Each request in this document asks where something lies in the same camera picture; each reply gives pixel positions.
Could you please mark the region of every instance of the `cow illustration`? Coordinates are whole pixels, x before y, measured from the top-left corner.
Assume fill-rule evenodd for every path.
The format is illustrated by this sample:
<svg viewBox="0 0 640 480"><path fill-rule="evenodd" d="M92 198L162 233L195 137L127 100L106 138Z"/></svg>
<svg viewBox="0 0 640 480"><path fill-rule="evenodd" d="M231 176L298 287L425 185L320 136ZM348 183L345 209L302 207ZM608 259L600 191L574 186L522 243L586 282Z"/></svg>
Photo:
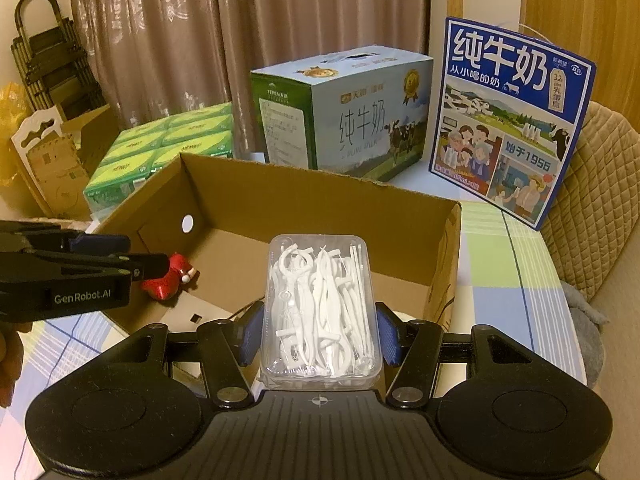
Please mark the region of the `cow illustration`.
<svg viewBox="0 0 640 480"><path fill-rule="evenodd" d="M552 130L552 133L553 135L549 134L549 138L556 143L556 155L558 160L562 161L569 144L569 132L564 128L558 128L556 131Z"/></svg>
<svg viewBox="0 0 640 480"><path fill-rule="evenodd" d="M516 85L512 85L511 83L505 83L502 86L503 90L507 90L509 93L514 93L516 95L520 95L520 87Z"/></svg>
<svg viewBox="0 0 640 480"><path fill-rule="evenodd" d="M407 133L408 133L408 138L407 138L407 151L410 152L414 146L417 144L416 142L416 138L415 138L415 121L413 123L410 123L406 126L407 129Z"/></svg>
<svg viewBox="0 0 640 480"><path fill-rule="evenodd" d="M398 161L398 155L402 152L402 130L398 127L400 121L394 121L393 124L385 124L385 130L389 132L389 144L391 145L391 155L394 158L394 165Z"/></svg>

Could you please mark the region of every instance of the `gold medal emblem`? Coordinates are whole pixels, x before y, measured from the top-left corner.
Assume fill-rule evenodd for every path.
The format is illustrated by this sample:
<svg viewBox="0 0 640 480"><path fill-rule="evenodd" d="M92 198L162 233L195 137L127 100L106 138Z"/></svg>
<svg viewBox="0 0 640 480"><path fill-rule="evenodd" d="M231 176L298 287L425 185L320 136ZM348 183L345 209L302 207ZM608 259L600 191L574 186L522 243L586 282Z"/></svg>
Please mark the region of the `gold medal emblem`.
<svg viewBox="0 0 640 480"><path fill-rule="evenodd" d="M413 68L404 76L404 101L402 104L407 104L409 99L413 99L414 102L418 99L418 86L420 86L420 74Z"/></svg>
<svg viewBox="0 0 640 480"><path fill-rule="evenodd" d="M338 75L338 71L333 68L320 68L319 66L312 66L307 70L298 70L296 73L303 74L308 77L332 77Z"/></svg>

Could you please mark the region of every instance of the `cartoon family illustration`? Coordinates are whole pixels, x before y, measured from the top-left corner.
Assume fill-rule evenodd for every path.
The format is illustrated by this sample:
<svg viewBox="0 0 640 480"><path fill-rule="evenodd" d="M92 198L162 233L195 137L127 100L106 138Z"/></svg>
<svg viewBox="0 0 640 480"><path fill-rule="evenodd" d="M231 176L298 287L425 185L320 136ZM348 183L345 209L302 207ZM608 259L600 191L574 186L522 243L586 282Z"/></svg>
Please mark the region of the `cartoon family illustration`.
<svg viewBox="0 0 640 480"><path fill-rule="evenodd" d="M532 173L525 166L502 156L487 198L517 216L535 222L551 182L552 175Z"/></svg>
<svg viewBox="0 0 640 480"><path fill-rule="evenodd" d="M449 134L446 144L440 148L440 158L450 168L488 182L491 178L489 166L493 148L489 141L489 129L484 124L478 124L475 130L463 124Z"/></svg>
<svg viewBox="0 0 640 480"><path fill-rule="evenodd" d="M533 209L538 205L545 188L546 183L542 180L542 177L533 174L529 177L529 183L526 186L517 187L508 197L506 196L506 188L502 184L498 184L495 187L497 194L494 196L494 202L504 207L512 200L515 200L513 212L523 218L535 220L535 218L532 218Z"/></svg>

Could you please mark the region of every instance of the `box hole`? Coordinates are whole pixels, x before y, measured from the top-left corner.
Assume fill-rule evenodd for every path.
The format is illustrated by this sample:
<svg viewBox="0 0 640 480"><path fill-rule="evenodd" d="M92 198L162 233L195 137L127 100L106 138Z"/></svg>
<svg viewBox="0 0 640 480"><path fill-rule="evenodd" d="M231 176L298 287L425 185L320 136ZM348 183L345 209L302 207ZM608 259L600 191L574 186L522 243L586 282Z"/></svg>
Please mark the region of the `box hole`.
<svg viewBox="0 0 640 480"><path fill-rule="evenodd" d="M361 59L363 57L369 57L369 56L376 56L376 54L365 54L363 52L362 54L353 54L351 56L347 56L346 59Z"/></svg>
<svg viewBox="0 0 640 480"><path fill-rule="evenodd" d="M193 216L185 215L182 219L182 232L187 234L193 229Z"/></svg>

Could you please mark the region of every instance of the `gray plush toy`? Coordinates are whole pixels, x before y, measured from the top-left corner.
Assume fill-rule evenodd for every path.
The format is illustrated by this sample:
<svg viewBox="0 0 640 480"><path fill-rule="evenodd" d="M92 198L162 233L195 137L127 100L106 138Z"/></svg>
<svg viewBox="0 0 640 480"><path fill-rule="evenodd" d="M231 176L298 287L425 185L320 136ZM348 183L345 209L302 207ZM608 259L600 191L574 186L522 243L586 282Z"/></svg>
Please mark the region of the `gray plush toy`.
<svg viewBox="0 0 640 480"><path fill-rule="evenodd" d="M609 319L587 303L580 291L574 286L565 282L560 283L569 305L569 312L574 320L575 333L578 336L584 370L587 375L587 386L593 388L598 381L605 359L600 329L609 322Z"/></svg>

